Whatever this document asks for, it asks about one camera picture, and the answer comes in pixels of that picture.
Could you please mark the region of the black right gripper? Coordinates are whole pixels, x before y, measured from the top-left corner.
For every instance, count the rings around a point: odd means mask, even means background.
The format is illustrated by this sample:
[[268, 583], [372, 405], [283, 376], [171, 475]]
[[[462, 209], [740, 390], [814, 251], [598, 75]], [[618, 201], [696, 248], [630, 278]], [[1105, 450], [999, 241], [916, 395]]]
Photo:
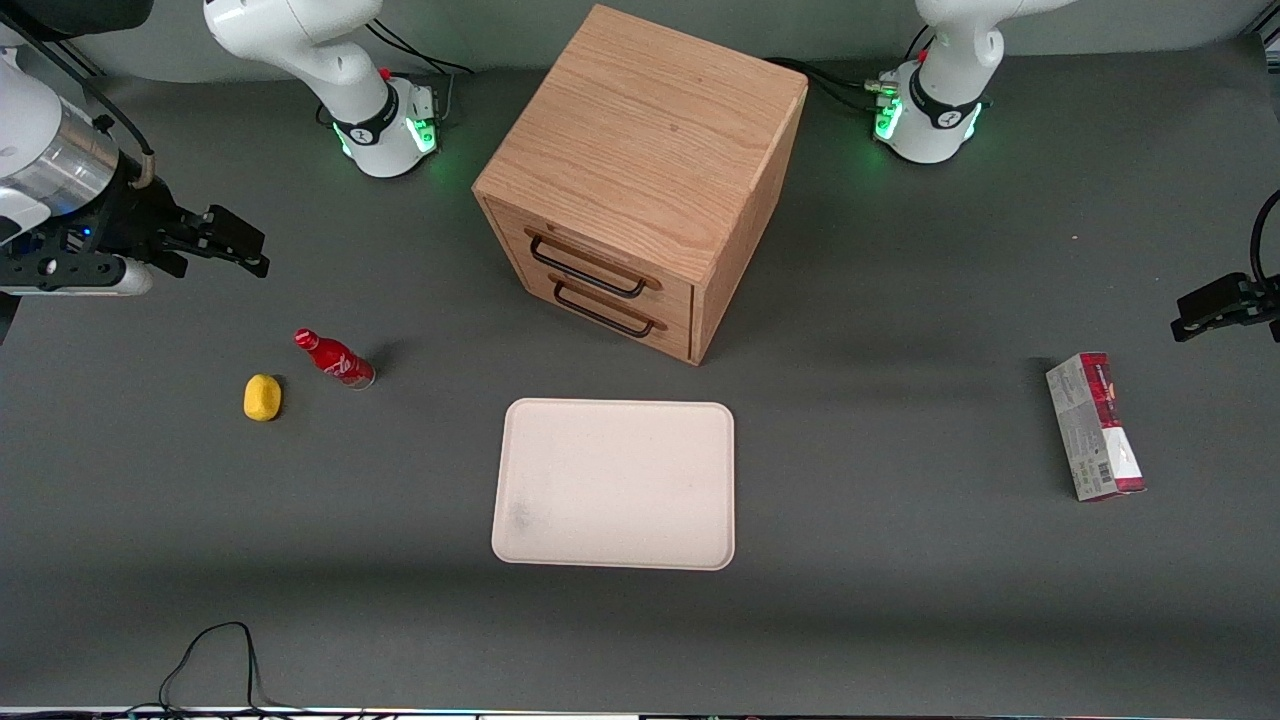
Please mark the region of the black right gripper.
[[200, 217], [164, 182], [133, 190], [122, 174], [84, 206], [56, 214], [3, 191], [3, 292], [10, 296], [129, 297], [154, 273], [186, 278], [189, 258], [234, 264], [265, 278], [265, 234], [220, 205]]

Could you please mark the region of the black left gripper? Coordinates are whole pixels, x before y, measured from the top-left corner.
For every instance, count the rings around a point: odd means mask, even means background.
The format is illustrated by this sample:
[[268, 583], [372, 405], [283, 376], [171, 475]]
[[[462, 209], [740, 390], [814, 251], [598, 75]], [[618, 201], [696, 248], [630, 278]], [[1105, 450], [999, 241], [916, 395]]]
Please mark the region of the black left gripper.
[[1178, 343], [1224, 327], [1266, 324], [1277, 345], [1279, 274], [1262, 281], [1245, 274], [1222, 275], [1181, 296], [1178, 311], [1180, 315], [1171, 322], [1172, 338]]

